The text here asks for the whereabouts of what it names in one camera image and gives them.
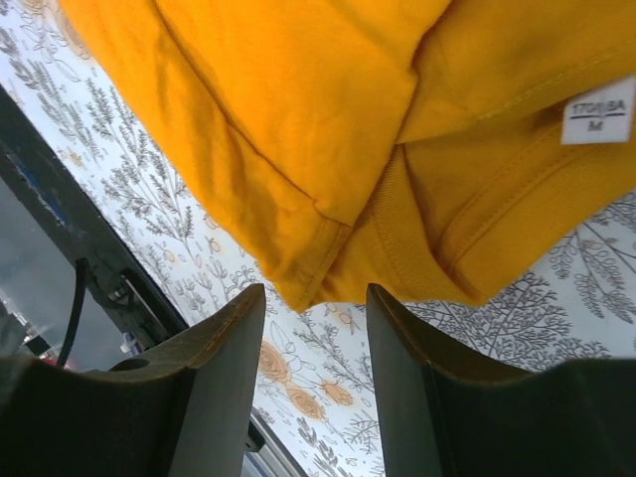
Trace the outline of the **orange t shirt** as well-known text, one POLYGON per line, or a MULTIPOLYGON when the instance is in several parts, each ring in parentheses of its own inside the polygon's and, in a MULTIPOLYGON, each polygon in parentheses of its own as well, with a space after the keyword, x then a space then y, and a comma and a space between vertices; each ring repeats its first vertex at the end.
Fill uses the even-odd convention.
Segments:
POLYGON ((635 186, 631 1, 66 1, 287 305, 480 304, 635 186))

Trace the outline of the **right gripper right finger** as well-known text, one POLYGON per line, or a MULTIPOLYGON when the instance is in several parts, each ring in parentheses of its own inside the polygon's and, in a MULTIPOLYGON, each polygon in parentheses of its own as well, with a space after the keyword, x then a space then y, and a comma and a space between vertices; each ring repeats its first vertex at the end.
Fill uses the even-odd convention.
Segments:
POLYGON ((415 317, 379 285, 367 327, 390 476, 631 476, 635 363, 530 373, 415 317))

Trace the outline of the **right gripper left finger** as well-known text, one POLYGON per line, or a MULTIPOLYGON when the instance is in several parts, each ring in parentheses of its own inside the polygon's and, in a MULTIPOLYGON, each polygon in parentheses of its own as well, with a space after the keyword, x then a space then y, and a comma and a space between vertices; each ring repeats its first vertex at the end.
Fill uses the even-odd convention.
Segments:
POLYGON ((237 476, 265 314, 253 284, 108 371, 1 362, 5 476, 237 476))

